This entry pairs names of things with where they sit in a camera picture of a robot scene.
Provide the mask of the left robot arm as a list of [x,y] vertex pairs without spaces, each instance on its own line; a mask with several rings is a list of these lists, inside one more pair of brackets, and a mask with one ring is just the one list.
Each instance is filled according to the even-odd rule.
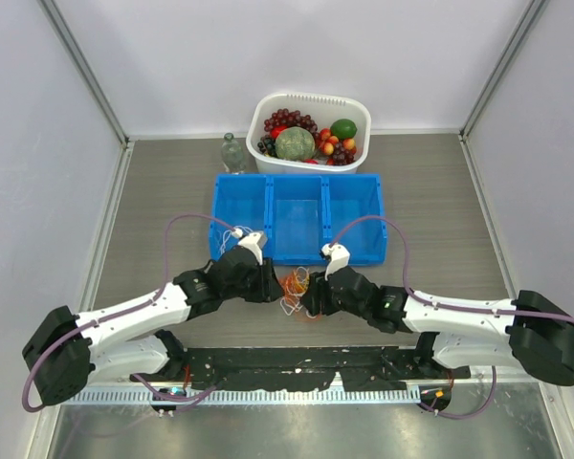
[[273,259],[234,247],[218,260],[124,303],[79,314],[68,306],[57,307],[22,349],[29,375],[21,404],[35,413],[71,399],[99,374],[101,354],[134,337],[212,314],[234,298],[271,303],[281,295]]

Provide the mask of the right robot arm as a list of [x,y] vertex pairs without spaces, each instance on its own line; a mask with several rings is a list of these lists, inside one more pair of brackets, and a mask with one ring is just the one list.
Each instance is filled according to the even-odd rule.
[[346,312],[393,334],[419,336],[412,363],[426,378],[463,366],[506,366],[574,385],[574,318],[534,291],[463,300],[378,286],[350,267],[313,273],[301,302],[313,316]]

